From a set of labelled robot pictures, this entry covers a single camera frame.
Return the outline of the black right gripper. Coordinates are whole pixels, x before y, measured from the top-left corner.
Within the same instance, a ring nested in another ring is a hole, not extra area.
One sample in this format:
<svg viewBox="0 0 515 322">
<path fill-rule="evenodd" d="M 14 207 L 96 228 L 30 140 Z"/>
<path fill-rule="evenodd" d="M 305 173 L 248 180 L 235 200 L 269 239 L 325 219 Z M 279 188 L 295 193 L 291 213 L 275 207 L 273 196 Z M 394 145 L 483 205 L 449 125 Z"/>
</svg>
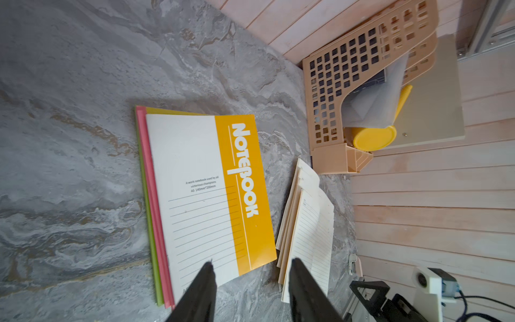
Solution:
<svg viewBox="0 0 515 322">
<path fill-rule="evenodd" d="M 401 295 L 386 297 L 390 287 L 383 281 L 351 282 L 350 289 L 376 321 L 427 322 L 427 320 Z"/>
</svg>

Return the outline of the white orange Notebook cover notebook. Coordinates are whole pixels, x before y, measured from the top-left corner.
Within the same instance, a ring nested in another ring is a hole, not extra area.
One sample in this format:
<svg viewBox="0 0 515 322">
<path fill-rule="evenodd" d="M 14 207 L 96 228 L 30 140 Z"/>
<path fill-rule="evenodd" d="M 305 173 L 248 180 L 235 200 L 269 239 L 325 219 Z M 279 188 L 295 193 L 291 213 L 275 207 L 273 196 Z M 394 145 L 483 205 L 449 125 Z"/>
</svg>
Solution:
<svg viewBox="0 0 515 322">
<path fill-rule="evenodd" d="M 222 285 L 276 260 L 253 115 L 145 117 L 174 300 L 210 262 Z"/>
</svg>

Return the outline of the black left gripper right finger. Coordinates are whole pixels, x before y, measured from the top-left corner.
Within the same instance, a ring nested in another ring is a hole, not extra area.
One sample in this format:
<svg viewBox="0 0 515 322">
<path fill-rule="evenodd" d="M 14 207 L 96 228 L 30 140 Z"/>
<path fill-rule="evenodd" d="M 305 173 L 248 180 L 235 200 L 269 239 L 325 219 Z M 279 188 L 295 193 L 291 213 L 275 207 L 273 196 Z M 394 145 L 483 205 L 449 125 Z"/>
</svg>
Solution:
<svg viewBox="0 0 515 322">
<path fill-rule="evenodd" d="M 343 321 L 300 258 L 292 260 L 288 277 L 293 321 Z"/>
</svg>

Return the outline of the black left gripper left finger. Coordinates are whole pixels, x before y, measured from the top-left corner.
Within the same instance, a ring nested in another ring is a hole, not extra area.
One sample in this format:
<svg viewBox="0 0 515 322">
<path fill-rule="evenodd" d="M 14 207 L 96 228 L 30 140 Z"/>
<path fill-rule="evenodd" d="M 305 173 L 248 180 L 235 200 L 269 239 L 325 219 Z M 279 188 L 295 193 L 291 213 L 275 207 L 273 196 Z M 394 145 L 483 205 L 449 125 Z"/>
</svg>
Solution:
<svg viewBox="0 0 515 322">
<path fill-rule="evenodd" d="M 166 322 L 214 321 L 217 284 L 211 262 L 206 262 Z"/>
</svg>

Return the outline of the purple cover notebook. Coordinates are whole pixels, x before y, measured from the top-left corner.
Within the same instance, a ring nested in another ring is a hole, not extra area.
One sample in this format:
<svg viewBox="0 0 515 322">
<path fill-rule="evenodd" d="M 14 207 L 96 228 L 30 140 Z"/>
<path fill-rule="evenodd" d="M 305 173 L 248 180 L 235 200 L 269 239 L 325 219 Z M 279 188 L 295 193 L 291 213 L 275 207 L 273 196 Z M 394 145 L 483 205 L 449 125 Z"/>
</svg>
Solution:
<svg viewBox="0 0 515 322">
<path fill-rule="evenodd" d="M 142 154 L 142 144 L 141 144 L 141 140 L 139 138 L 138 128 L 136 128 L 136 136 L 137 136 L 137 143 L 138 143 L 140 171 L 141 171 L 141 176 L 142 176 L 144 203 L 145 203 L 145 208 L 146 208 L 146 221 L 147 221 L 147 226 L 148 226 L 148 237 L 149 237 L 149 245 L 150 245 L 150 256 L 151 256 L 151 262 L 152 262 L 152 272 L 153 272 L 154 285 L 155 285 L 155 291 L 156 291 L 156 304 L 158 307 L 161 307 L 164 304 L 164 296 L 163 296 L 163 292 L 162 292 L 160 269 L 159 269 L 159 265 L 158 265 L 156 244 L 155 244 L 155 240 L 154 240 L 154 229 L 153 229 L 153 224 L 152 224 L 152 213 L 151 213 L 151 209 L 150 209 L 150 201 L 149 201 L 148 188 L 147 188 L 147 182 L 146 182 L 146 172 L 145 172 L 144 159 L 143 159 L 143 154 Z"/>
</svg>

